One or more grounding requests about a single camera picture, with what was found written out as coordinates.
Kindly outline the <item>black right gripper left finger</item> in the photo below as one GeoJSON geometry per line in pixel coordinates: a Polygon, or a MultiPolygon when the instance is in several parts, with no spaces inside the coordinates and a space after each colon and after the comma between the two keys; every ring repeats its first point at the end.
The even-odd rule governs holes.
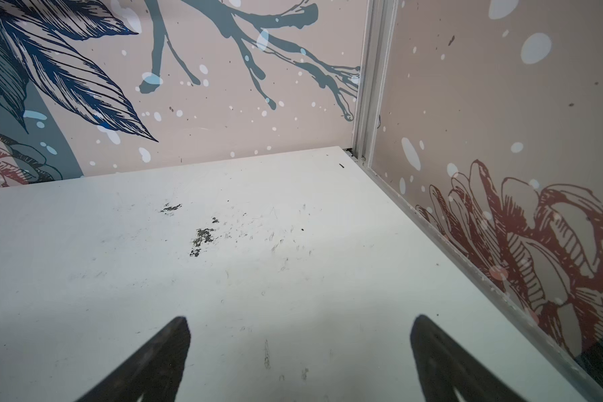
{"type": "Polygon", "coordinates": [[[174,401],[191,343],[185,317],[176,317],[80,401],[174,401]]]}

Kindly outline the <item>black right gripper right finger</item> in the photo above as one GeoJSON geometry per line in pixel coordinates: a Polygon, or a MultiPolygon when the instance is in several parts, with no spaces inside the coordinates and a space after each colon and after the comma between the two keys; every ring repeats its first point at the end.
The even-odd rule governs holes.
{"type": "Polygon", "coordinates": [[[524,402],[426,315],[414,321],[410,343],[425,400],[524,402]]]}

